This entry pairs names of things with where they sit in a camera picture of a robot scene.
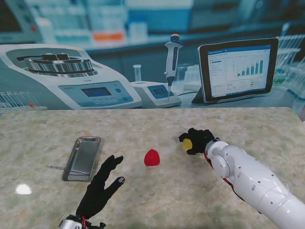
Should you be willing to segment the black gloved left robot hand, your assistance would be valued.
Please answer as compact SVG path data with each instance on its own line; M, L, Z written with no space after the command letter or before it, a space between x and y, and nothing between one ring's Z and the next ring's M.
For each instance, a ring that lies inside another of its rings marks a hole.
M105 182L110 173L123 161L123 156L115 157L111 155L101 165L76 210L76 215L81 218L90 219L98 214L107 204L113 194L124 184L125 178L118 177L107 188Z

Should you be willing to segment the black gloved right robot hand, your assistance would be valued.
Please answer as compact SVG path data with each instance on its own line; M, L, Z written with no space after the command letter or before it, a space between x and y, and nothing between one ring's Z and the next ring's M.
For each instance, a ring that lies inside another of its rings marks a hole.
M209 129L196 130L190 128L187 133L183 133L179 136L179 141L182 143L183 150L188 155L204 153L208 143L216 140L219 140L219 138L214 137Z

